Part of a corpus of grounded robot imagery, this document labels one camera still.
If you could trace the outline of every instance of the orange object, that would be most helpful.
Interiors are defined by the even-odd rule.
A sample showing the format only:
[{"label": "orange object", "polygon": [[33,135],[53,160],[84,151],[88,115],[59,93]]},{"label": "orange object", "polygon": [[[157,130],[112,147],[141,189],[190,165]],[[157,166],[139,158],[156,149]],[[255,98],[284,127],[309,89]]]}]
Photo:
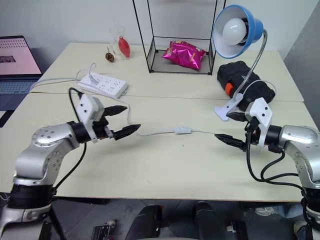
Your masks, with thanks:
[{"label": "orange object", "polygon": [[119,43],[118,43],[120,51],[125,55],[126,58],[130,57],[130,46],[129,43],[122,37],[119,37]]},{"label": "orange object", "polygon": [[234,86],[233,86],[230,82],[228,82],[228,83],[225,85],[224,91],[225,91],[225,93],[226,93],[228,96],[230,96],[232,89],[234,89]]}]

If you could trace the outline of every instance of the laptop keyboard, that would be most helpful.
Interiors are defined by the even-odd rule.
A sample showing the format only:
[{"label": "laptop keyboard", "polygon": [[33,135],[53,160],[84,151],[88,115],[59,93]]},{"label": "laptop keyboard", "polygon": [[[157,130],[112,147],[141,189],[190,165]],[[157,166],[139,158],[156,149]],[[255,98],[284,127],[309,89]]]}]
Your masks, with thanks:
[{"label": "laptop keyboard", "polygon": [[0,94],[27,94],[34,81],[0,81]]}]

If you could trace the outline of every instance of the blue lamp shade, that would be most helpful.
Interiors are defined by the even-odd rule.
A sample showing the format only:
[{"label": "blue lamp shade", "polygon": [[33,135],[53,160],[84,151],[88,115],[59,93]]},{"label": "blue lamp shade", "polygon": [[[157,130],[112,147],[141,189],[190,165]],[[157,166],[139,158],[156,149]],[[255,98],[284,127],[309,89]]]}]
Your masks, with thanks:
[{"label": "blue lamp shade", "polygon": [[[229,45],[223,39],[223,29],[226,23],[233,18],[239,18],[246,23],[247,33],[244,42]],[[241,55],[252,43],[258,41],[263,32],[263,23],[255,19],[248,9],[240,5],[229,5],[216,18],[212,39],[217,53],[225,59],[232,59]]]}]

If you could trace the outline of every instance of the red bottle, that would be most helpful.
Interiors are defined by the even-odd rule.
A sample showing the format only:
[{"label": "red bottle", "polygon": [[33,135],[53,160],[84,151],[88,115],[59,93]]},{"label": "red bottle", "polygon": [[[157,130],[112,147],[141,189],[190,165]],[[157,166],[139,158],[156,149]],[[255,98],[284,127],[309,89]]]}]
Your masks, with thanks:
[{"label": "red bottle", "polygon": [[120,51],[125,55],[126,58],[130,57],[130,46],[129,43],[122,37],[119,37],[118,46]]}]

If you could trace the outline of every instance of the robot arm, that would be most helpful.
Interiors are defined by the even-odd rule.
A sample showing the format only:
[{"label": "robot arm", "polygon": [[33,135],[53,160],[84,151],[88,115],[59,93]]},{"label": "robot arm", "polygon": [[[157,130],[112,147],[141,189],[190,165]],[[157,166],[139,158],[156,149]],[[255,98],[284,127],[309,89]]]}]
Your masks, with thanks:
[{"label": "robot arm", "polygon": [[33,222],[48,216],[56,194],[53,185],[65,155],[82,143],[96,143],[104,138],[119,140],[140,127],[133,124],[119,131],[108,128],[105,117],[125,109],[124,106],[104,108],[98,98],[83,94],[76,109],[80,122],[46,126],[33,134],[31,144],[15,163],[10,199],[0,218],[0,239],[8,224]]},{"label": "robot arm", "polygon": [[250,132],[251,140],[243,142],[229,135],[216,134],[219,140],[243,151],[247,144],[272,146],[269,149],[284,151],[294,160],[302,184],[304,218],[311,227],[313,239],[320,240],[320,132],[308,126],[271,125],[272,112],[263,98],[252,102],[245,113],[233,112],[228,117],[247,121],[246,136]]}]

